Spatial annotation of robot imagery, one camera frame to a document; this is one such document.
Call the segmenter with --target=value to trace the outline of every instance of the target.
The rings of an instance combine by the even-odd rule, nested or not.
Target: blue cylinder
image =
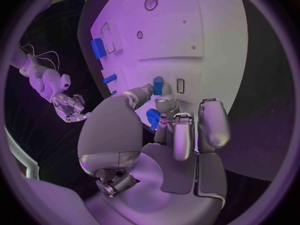
[[[107,78],[104,78],[103,79],[103,82],[105,83],[105,84],[108,84],[108,83],[110,83],[110,82],[112,82],[112,81],[114,81],[114,80],[116,80],[117,79],[117,75],[116,74],[113,74],[113,75],[111,75],[111,76],[109,76],[109,77],[107,77]]]

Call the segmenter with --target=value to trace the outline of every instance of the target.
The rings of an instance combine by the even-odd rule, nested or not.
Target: dark background
[[[299,20],[297,20],[299,19],[299,1],[278,1],[284,5],[295,24],[299,25]],[[5,16],[13,13],[20,0],[2,0],[1,2],[3,3],[2,8],[6,8],[2,12],[2,22],[5,23],[7,21],[4,19]],[[60,73],[71,76],[72,85],[68,90],[69,94],[82,94],[86,101],[86,111],[91,111],[103,98],[93,82],[76,37],[83,4],[84,0],[62,1],[44,11],[32,22],[22,39],[22,44],[30,43],[34,45],[37,54],[50,50],[56,51],[60,58]],[[47,58],[56,63],[55,56],[49,55]],[[43,60],[40,64],[50,66],[47,61]],[[278,81],[279,84],[276,86],[272,83],[274,87],[278,88],[278,92],[270,96],[271,99],[262,96],[260,97],[261,103],[257,104],[251,103],[250,95],[247,97],[240,95],[240,101],[237,99],[232,109],[234,109],[234,106],[237,107],[235,110],[242,107],[241,113],[245,113],[245,116],[256,111],[254,114],[258,118],[263,118],[264,111],[273,110],[277,106],[277,116],[285,121],[287,126],[291,127],[293,124],[293,90],[287,91],[291,87],[289,76],[289,71],[284,68],[281,68],[281,70],[279,68],[277,73],[271,72],[269,79]],[[76,191],[82,199],[95,194],[97,192],[95,181],[82,171],[77,158],[77,140],[84,122],[64,123],[56,115],[51,103],[45,101],[36,92],[30,92],[31,87],[28,79],[21,76],[17,69],[12,67],[7,79],[7,93],[5,95],[6,126],[17,142],[31,157],[38,161],[40,179],[70,188]],[[247,83],[253,84],[252,87],[255,88],[255,84],[260,80],[248,80]],[[274,87],[269,87],[269,89],[264,87],[264,89],[274,91]],[[245,99],[250,102],[248,107],[239,104]],[[238,121],[241,117],[238,112],[229,114],[229,116],[234,121]],[[289,130],[286,131],[285,138],[287,139],[282,139],[285,142],[289,139]],[[226,206],[216,222],[218,225],[227,224],[243,213],[259,198],[270,183],[230,171],[226,171],[226,175],[228,197]],[[288,223],[295,220],[297,216],[296,209],[299,207],[300,200],[297,191],[299,185],[300,181],[298,179],[279,209],[265,224]],[[6,220],[6,223],[10,221],[9,224],[25,224],[25,221],[29,218],[5,187],[3,180],[1,180],[0,194],[3,199],[0,209],[3,212],[5,211],[1,216],[3,220]]]

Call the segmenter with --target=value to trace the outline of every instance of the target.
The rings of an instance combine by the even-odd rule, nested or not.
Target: blue object
[[[101,38],[96,38],[92,41],[90,41],[92,50],[95,54],[96,59],[100,59],[106,56],[106,52],[103,46],[103,42]]]
[[[107,78],[104,78],[103,79],[103,82],[105,83],[105,84],[108,84],[108,83],[110,83],[110,82],[112,82],[112,81],[114,81],[114,80],[116,80],[117,79],[117,75],[116,74],[113,74],[113,75],[111,75],[111,76],[109,76],[109,77],[107,77]]]
[[[160,76],[157,76],[153,79],[153,87],[154,87],[154,95],[162,95],[163,91],[163,78]]]
[[[160,122],[161,113],[159,111],[157,111],[156,109],[150,108],[146,112],[146,116],[147,116],[148,122],[151,124],[150,129],[152,131],[157,129],[159,122]]]

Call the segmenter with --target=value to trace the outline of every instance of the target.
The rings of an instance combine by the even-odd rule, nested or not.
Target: circular hole
[[[141,31],[138,31],[136,34],[138,39],[142,39],[143,38],[143,33]]]
[[[145,8],[148,11],[152,11],[153,9],[155,9],[158,5],[158,0],[146,0],[145,1]]]

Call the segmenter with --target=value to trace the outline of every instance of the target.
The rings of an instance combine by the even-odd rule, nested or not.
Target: blue block
[[[100,59],[106,56],[106,52],[103,46],[103,42],[101,38],[96,38],[92,41],[90,41],[92,50],[95,54],[96,59]]]
[[[117,79],[117,75],[116,74],[113,74],[113,75],[111,75],[111,76],[109,76],[109,77],[107,77],[107,78],[104,78],[103,79],[103,82],[105,83],[105,84],[108,84],[108,83],[110,83],[110,82],[112,82],[112,81],[114,81],[114,80],[116,80]]]
[[[153,79],[154,86],[154,95],[162,95],[163,91],[163,79],[160,76],[157,76]]]

